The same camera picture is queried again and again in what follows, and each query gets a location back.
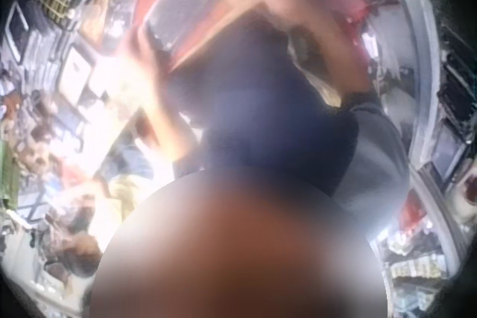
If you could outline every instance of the gray sleeve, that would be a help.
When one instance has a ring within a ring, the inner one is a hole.
[[[399,214],[405,202],[409,190],[408,159],[399,132],[379,101],[358,101],[349,111],[358,122],[358,140],[334,198],[371,239]]]

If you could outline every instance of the raised arm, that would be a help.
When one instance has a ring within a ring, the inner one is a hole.
[[[260,0],[287,28],[308,30],[320,48],[332,85],[341,96],[369,92],[365,64],[351,41],[318,0]]]
[[[119,63],[137,91],[154,134],[171,162],[186,156],[196,145],[185,121],[165,100],[167,64],[149,43],[144,27],[133,29],[119,49]]]

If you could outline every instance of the green item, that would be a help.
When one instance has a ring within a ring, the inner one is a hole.
[[[0,141],[0,199],[10,210],[18,205],[20,168],[5,141]]]

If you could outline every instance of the store shelf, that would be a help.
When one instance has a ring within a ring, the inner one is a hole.
[[[409,151],[411,164],[421,169],[432,151],[440,87],[440,45],[431,0],[400,0],[412,29],[418,64],[415,71],[417,117]]]

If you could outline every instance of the framed item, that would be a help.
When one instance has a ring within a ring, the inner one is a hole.
[[[17,1],[13,2],[8,14],[5,36],[7,37],[13,58],[17,63],[20,63],[28,45],[30,25],[27,23],[27,19]]]
[[[92,70],[92,63],[79,52],[76,46],[72,45],[58,82],[58,92],[71,105],[76,106]]]
[[[146,17],[158,50],[174,48],[212,9],[217,0],[158,0]]]
[[[442,183],[447,182],[452,176],[466,148],[467,145],[455,133],[450,123],[444,121],[440,126],[432,155],[432,164],[442,179]]]
[[[104,21],[103,51],[113,53],[133,24],[138,0],[109,0]]]

